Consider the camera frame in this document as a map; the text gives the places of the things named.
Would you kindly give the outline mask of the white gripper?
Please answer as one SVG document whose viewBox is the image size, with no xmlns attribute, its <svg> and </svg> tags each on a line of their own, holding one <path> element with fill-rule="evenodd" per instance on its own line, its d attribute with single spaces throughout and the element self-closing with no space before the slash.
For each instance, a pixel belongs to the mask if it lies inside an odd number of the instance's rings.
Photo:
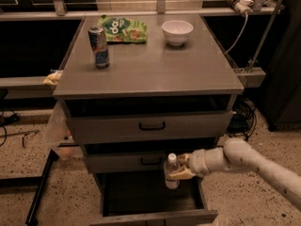
<svg viewBox="0 0 301 226">
<path fill-rule="evenodd" d="M 191 154 L 183 153 L 177 156 L 177 160 L 185 166 L 169 172 L 167 174 L 169 180 L 190 180 L 196 175 L 208 175 L 223 171 L 227 167 L 227 160 L 221 148 L 195 150 Z"/>
</svg>

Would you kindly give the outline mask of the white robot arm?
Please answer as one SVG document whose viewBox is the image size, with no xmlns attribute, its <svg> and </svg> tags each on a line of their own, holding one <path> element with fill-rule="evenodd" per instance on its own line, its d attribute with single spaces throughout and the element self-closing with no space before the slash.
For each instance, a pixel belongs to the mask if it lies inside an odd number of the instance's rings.
<svg viewBox="0 0 301 226">
<path fill-rule="evenodd" d="M 295 208 L 301 210 L 301 176 L 267 159 L 243 139 L 228 139 L 222 148 L 195 150 L 176 157 L 179 166 L 166 174 L 170 180 L 190 180 L 214 172 L 257 173 Z"/>
</svg>

